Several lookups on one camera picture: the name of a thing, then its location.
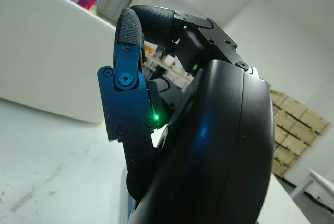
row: black curved housing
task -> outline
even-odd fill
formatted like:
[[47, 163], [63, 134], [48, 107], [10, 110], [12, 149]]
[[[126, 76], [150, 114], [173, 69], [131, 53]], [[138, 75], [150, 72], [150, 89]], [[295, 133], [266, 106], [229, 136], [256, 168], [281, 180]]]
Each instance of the black curved housing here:
[[272, 151], [265, 81], [225, 61], [210, 61], [195, 97], [168, 128], [162, 161], [129, 224], [254, 224]]
[[140, 18], [140, 23], [146, 40], [168, 48], [173, 39], [173, 16], [174, 11], [155, 6], [132, 6], [131, 9]]

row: robotic hand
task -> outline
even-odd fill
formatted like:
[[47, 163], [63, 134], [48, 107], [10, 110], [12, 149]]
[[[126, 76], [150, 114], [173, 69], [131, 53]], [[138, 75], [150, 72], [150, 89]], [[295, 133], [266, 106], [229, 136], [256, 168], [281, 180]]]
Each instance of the robotic hand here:
[[[194, 76], [185, 94], [145, 81], [144, 36]], [[254, 224], [273, 153], [268, 86], [211, 19], [137, 5], [117, 24], [114, 68], [98, 71], [109, 140], [124, 147], [129, 223]], [[168, 124], [155, 148], [151, 133]]]

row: black robotic finger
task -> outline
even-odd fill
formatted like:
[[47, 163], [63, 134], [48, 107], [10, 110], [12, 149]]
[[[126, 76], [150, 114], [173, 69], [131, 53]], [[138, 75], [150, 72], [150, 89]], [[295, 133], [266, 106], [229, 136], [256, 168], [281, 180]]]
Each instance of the black robotic finger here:
[[144, 48], [144, 35], [136, 13], [130, 8], [124, 8], [118, 19], [115, 44], [140, 45]]
[[174, 32], [174, 10], [162, 7], [136, 5], [131, 9], [138, 15], [145, 40], [169, 48], [173, 40]]

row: screw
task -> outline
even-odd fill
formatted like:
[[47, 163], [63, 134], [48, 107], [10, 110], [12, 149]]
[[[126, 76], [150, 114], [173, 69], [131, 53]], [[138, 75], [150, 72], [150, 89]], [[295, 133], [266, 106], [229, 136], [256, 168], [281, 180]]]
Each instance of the screw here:
[[136, 159], [136, 155], [135, 154], [130, 154], [129, 159], [130, 159], [130, 161], [134, 161]]
[[146, 126], [148, 128], [152, 128], [154, 126], [153, 120], [151, 119], [146, 120]]
[[131, 52], [132, 47], [130, 45], [126, 45], [123, 47], [123, 50], [128, 53], [128, 52]]
[[111, 71], [110, 68], [108, 68], [108, 69], [105, 69], [105, 70], [103, 71], [103, 74], [104, 74], [105, 76], [112, 76], [113, 72]]
[[240, 67], [241, 69], [248, 71], [249, 70], [249, 66], [247, 65], [247, 63], [243, 62], [243, 61], [238, 61], [237, 63], [235, 63], [236, 66]]
[[145, 147], [148, 146], [148, 139], [144, 139], [144, 141], [143, 141], [143, 145], [144, 145]]
[[120, 126], [118, 129], [117, 129], [117, 134], [120, 135], [120, 136], [124, 136], [126, 134], [126, 128], [123, 127], [123, 126]]
[[118, 81], [120, 82], [120, 84], [122, 86], [129, 86], [131, 85], [132, 81], [133, 81], [133, 77], [131, 74], [128, 73], [122, 73], [120, 75], [120, 77], [118, 78]]

